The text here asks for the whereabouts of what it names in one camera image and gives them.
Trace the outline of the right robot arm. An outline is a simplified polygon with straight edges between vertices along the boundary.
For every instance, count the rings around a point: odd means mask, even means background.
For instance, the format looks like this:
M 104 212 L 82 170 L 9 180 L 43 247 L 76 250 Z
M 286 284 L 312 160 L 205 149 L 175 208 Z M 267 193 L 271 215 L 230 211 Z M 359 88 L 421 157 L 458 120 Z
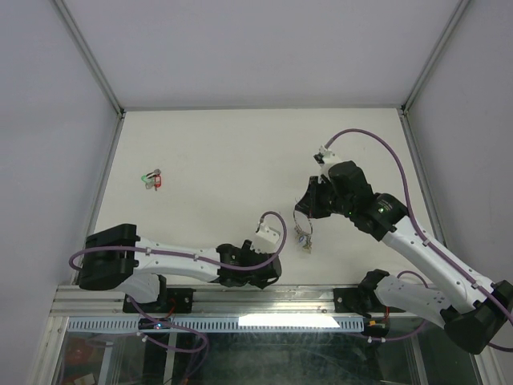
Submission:
M 353 162 L 323 160 L 319 176 L 309 178 L 296 204 L 311 219 L 341 215 L 361 232 L 384 243 L 435 285 L 428 289 L 400 282 L 384 270 L 372 270 L 358 286 L 367 310 L 398 308 L 442 328 L 465 352 L 478 355 L 506 323 L 512 311 L 512 285 L 493 282 L 463 263 L 425 229 L 414 225 L 408 208 L 388 193 L 377 193 Z

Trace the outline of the silver keyring with keys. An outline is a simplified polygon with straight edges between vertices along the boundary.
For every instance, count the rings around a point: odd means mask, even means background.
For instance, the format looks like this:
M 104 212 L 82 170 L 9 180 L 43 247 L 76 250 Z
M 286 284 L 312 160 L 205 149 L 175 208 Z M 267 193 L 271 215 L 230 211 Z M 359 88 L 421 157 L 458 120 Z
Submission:
M 311 254 L 313 251 L 313 223 L 307 213 L 300 210 L 299 200 L 295 200 L 293 206 L 293 223 L 295 238 L 301 249 Z

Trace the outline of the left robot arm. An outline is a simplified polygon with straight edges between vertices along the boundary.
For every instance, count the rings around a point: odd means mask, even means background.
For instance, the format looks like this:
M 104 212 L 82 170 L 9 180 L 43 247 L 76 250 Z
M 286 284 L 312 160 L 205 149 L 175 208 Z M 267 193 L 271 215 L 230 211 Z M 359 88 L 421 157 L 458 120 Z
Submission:
M 242 246 L 189 249 L 151 241 L 139 236 L 135 225 L 121 224 L 87 238 L 78 285 L 82 290 L 122 292 L 154 312 L 167 305 L 168 276 L 264 289 L 281 276 L 279 254 L 285 239 L 261 222 Z

